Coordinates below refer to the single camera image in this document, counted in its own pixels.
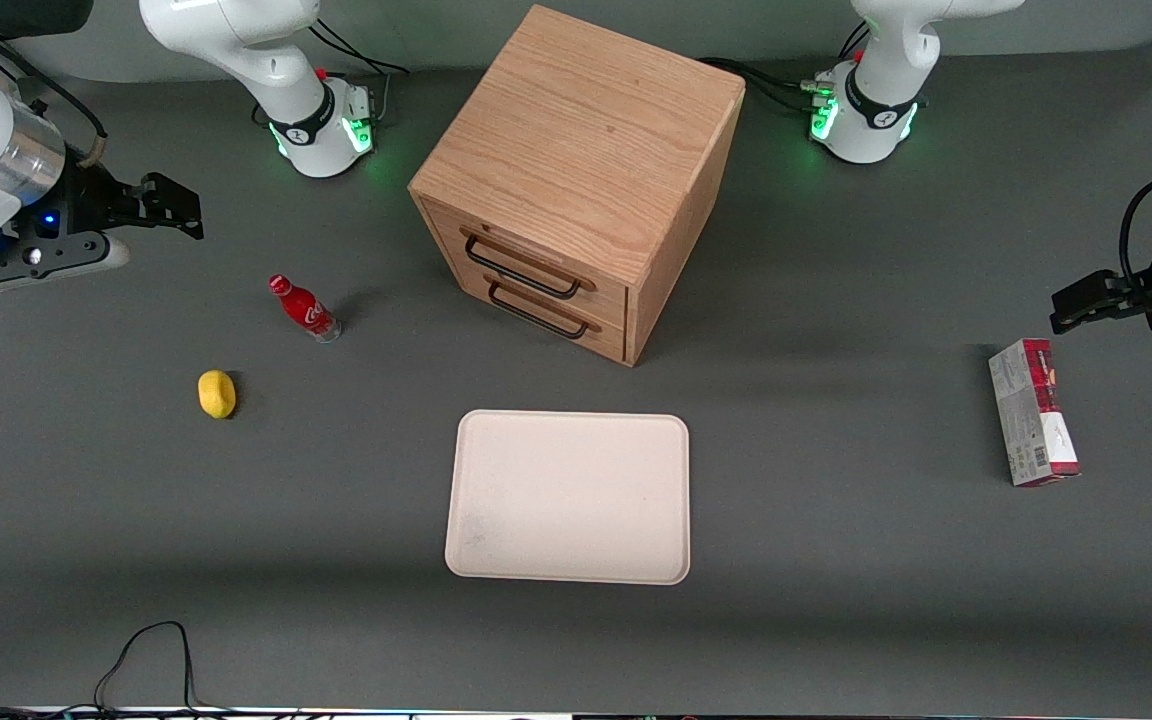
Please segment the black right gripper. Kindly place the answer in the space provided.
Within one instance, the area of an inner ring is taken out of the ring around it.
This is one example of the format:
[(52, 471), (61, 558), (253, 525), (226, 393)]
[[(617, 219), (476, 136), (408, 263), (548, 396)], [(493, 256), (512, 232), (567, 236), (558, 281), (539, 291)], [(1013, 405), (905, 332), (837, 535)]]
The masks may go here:
[(82, 168), (67, 162), (55, 185), (9, 220), (8, 245), (65, 250), (122, 227), (168, 228), (192, 240), (205, 237), (195, 191), (161, 173), (141, 179), (141, 200), (134, 191), (136, 187), (118, 181), (103, 165)]

